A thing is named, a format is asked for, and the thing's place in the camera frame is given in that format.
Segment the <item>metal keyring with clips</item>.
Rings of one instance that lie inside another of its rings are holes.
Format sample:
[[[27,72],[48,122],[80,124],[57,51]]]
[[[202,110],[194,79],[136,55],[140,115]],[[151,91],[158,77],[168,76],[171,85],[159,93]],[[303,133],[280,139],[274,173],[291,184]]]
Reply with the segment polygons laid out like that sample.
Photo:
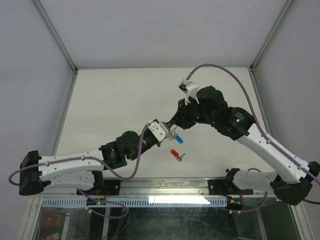
[[[167,130],[168,130],[168,133],[166,134],[165,138],[169,140],[169,136],[172,136],[173,140],[175,140],[174,139],[174,134],[177,134],[176,133],[176,129],[177,129],[178,126],[173,124],[173,123],[171,123],[170,121],[166,122],[165,126],[167,127]]]

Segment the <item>key with blue tag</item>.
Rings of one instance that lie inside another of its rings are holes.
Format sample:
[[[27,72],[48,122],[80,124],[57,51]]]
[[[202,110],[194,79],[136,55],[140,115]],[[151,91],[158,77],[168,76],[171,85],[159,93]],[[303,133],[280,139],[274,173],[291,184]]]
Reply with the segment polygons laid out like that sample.
[[[183,139],[176,133],[174,134],[174,139],[180,144],[184,142]]]

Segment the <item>key with red tag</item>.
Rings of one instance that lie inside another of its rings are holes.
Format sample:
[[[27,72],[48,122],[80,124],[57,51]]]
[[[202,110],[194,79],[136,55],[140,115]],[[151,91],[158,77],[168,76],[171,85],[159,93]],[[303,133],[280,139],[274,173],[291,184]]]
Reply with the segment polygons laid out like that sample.
[[[179,154],[176,150],[174,149],[171,149],[170,150],[170,153],[175,157],[175,159],[178,161],[178,162],[181,162],[183,160],[183,157],[186,155],[185,153],[183,154]]]

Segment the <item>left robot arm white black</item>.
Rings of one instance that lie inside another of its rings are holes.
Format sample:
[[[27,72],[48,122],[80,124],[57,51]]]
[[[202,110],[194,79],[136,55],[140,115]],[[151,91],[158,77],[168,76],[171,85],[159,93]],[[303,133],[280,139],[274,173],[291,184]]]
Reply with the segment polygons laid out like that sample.
[[[44,156],[37,150],[30,151],[20,163],[19,195],[32,196],[52,188],[100,194],[105,188],[103,171],[125,167],[128,160],[136,160],[153,146],[159,146],[164,137],[164,133],[150,129],[141,135],[126,131],[115,141],[81,154]]]

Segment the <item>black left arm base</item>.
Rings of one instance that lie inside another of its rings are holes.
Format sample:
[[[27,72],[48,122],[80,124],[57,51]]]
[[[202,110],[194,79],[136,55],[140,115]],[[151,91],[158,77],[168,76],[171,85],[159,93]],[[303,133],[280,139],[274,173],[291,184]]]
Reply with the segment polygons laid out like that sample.
[[[118,196],[122,181],[119,179],[104,179],[101,171],[92,171],[93,186],[88,190],[82,190],[89,196]]]

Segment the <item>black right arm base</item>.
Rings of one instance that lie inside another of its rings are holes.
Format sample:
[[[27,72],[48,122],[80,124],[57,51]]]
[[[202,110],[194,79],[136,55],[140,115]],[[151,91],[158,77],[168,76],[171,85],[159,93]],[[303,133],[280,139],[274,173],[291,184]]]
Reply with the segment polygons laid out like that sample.
[[[209,179],[207,181],[209,195],[222,195],[231,198],[231,195],[253,195],[252,189],[238,188],[233,179],[239,168],[231,168],[226,170],[226,176],[223,178]]]

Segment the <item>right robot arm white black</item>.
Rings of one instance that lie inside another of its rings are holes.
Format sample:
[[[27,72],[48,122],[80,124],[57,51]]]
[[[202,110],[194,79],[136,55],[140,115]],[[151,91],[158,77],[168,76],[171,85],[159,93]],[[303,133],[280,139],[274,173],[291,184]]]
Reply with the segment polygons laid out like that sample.
[[[319,163],[298,159],[263,130],[254,117],[241,107],[228,106],[221,91],[213,86],[199,88],[182,83],[185,98],[170,123],[184,130],[206,124],[221,135],[247,147],[273,168],[273,172],[245,171],[232,168],[224,177],[223,187],[230,194],[238,190],[272,192],[283,202],[296,206],[306,200],[313,177],[320,172]]]

